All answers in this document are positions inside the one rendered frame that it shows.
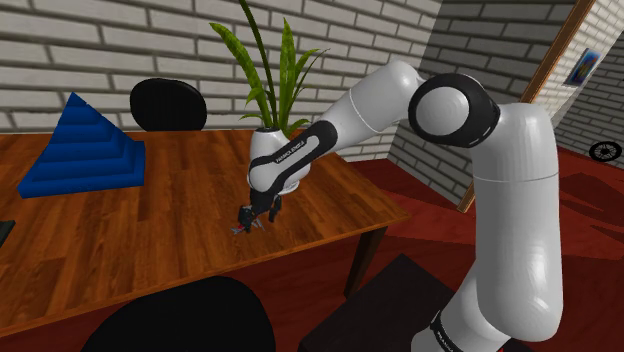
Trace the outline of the wooden door frame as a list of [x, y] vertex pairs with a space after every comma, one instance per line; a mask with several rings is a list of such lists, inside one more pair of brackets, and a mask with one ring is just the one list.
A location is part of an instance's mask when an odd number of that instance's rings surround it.
[[569, 72], [564, 53], [597, 0], [506, 0], [464, 11], [448, 29], [466, 37], [463, 49], [485, 56], [481, 66], [456, 67], [480, 81], [499, 104], [532, 102], [554, 114], [563, 104], [556, 87]]

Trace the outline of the small grey and red tool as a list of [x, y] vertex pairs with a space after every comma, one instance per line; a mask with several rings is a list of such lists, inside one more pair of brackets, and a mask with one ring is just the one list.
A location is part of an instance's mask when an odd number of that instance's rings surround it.
[[259, 218], [256, 218], [256, 219], [252, 220], [252, 221], [251, 221], [249, 224], [247, 224], [247, 225], [245, 225], [245, 224], [239, 224], [239, 225], [238, 225], [238, 226], [236, 226], [236, 227], [232, 227], [232, 228], [231, 228], [231, 231], [232, 231], [234, 234], [238, 234], [238, 233], [241, 233], [241, 232], [247, 232], [247, 233], [250, 233], [250, 232], [251, 232], [251, 230], [252, 230], [253, 228], [259, 228], [259, 229], [265, 230], [265, 228], [264, 228], [263, 224], [261, 223], [260, 219], [259, 219]]

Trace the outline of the blue stepped pyramid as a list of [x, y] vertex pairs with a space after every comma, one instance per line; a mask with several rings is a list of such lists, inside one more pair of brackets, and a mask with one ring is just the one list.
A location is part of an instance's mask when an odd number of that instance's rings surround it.
[[17, 186], [24, 199], [144, 184], [146, 150], [72, 93], [48, 145]]

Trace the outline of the colourful wall picture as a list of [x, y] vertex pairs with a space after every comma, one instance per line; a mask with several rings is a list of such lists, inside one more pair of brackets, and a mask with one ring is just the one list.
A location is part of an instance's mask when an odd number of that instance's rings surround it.
[[589, 77], [601, 56], [602, 54], [600, 52], [586, 48], [582, 52], [571, 72], [566, 77], [564, 85], [581, 86]]

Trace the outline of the black round-backed chair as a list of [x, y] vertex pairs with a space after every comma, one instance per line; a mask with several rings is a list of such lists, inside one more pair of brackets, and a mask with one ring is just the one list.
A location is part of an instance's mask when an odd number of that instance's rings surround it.
[[127, 303], [80, 352], [276, 352], [276, 341], [257, 295], [213, 276]]
[[207, 106], [200, 92], [188, 83], [149, 78], [131, 90], [130, 110], [145, 131], [198, 131], [207, 120]]

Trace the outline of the dark robot stand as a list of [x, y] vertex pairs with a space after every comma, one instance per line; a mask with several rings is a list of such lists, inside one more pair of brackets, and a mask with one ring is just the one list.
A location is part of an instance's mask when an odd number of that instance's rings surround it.
[[299, 344], [298, 352], [532, 352], [490, 324], [476, 278], [458, 292], [401, 254]]

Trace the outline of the green plant in white vase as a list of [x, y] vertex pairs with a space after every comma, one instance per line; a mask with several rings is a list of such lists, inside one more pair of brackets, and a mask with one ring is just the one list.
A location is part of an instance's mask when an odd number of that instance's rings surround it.
[[239, 3], [260, 51], [266, 74], [265, 80], [260, 79], [249, 52], [235, 34], [218, 23], [212, 22], [210, 26], [221, 37], [245, 74], [250, 86], [246, 101], [256, 102], [259, 108], [259, 111], [253, 116], [262, 121], [262, 127], [254, 131], [250, 147], [250, 157], [256, 158], [269, 155], [285, 146], [291, 135], [308, 122], [306, 119], [299, 119], [291, 123], [289, 121], [290, 113], [294, 102], [300, 93], [306, 89], [304, 80], [310, 68], [324, 52], [315, 48], [298, 56], [295, 51], [291, 27], [287, 21], [284, 21], [278, 82], [274, 83], [265, 46], [255, 18], [246, 0], [239, 0]]

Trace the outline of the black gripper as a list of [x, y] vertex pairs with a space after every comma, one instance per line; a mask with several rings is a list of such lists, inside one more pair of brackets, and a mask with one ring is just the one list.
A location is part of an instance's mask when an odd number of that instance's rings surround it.
[[250, 232], [256, 215], [260, 215], [266, 211], [269, 211], [268, 220], [274, 222], [282, 208], [282, 198], [275, 192], [260, 192], [251, 188], [250, 201], [251, 205], [241, 206], [239, 208], [238, 229], [241, 231]]

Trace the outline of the black wheel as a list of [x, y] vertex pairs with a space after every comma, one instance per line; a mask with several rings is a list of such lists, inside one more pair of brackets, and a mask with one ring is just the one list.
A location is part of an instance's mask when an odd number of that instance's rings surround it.
[[598, 162], [611, 162], [622, 155], [622, 147], [615, 141], [600, 141], [589, 149], [591, 159]]

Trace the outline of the wooden table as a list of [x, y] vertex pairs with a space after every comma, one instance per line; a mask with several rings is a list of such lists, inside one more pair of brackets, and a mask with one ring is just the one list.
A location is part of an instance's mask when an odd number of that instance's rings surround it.
[[249, 200], [247, 130], [141, 132], [140, 187], [24, 199], [49, 142], [0, 135], [0, 338], [405, 221], [405, 210], [335, 154], [317, 160], [274, 222], [234, 228]]

